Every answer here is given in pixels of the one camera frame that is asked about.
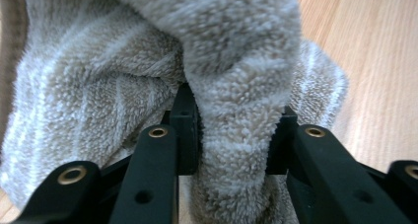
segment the wooden table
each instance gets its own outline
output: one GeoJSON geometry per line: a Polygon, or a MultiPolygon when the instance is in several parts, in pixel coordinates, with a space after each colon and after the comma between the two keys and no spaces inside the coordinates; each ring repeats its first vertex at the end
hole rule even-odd
{"type": "MultiPolygon", "coordinates": [[[[418,160],[418,0],[300,0],[303,32],[337,62],[350,90],[333,132],[385,171],[418,160]]],[[[0,222],[18,210],[0,193],[0,222]]],[[[187,223],[187,212],[180,213],[187,223]]]]}

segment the gray towel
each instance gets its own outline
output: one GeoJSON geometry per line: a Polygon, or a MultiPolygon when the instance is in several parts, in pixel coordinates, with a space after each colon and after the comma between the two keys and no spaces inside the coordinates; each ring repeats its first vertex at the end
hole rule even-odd
{"type": "Polygon", "coordinates": [[[26,5],[0,167],[18,207],[59,165],[129,155],[129,135],[158,123],[187,81],[204,125],[201,165],[185,188],[193,219],[297,222],[283,177],[264,174],[275,123],[291,104],[300,123],[329,127],[347,89],[342,71],[301,41],[297,0],[26,5]]]}

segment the folded towel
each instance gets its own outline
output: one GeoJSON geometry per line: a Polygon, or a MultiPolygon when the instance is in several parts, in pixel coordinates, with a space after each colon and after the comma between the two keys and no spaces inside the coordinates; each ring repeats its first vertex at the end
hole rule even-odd
{"type": "Polygon", "coordinates": [[[301,43],[297,0],[26,5],[0,167],[0,185],[18,207],[59,165],[104,167],[130,154],[128,136],[158,123],[187,81],[204,125],[201,164],[187,187],[194,220],[297,221],[283,177],[264,174],[275,123],[291,103],[300,123],[329,127],[347,89],[342,71],[301,43]]]}

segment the towel fold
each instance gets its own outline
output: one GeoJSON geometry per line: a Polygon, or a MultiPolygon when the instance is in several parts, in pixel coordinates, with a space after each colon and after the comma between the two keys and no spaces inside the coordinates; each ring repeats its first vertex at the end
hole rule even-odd
{"type": "Polygon", "coordinates": [[[158,123],[187,81],[204,126],[201,163],[186,188],[194,220],[297,222],[284,178],[264,174],[270,137],[289,104],[300,123],[329,127],[347,90],[343,72],[301,41],[297,0],[26,5],[0,167],[0,185],[18,207],[59,165],[104,167],[129,155],[129,135],[158,123]]]}

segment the wooden surface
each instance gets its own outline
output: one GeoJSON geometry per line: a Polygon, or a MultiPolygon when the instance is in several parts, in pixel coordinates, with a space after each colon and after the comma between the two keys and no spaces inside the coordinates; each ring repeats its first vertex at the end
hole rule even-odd
{"type": "MultiPolygon", "coordinates": [[[[333,132],[381,171],[393,160],[418,160],[418,0],[300,1],[304,36],[350,79],[333,132]]],[[[0,193],[0,222],[17,213],[0,193]]]]}

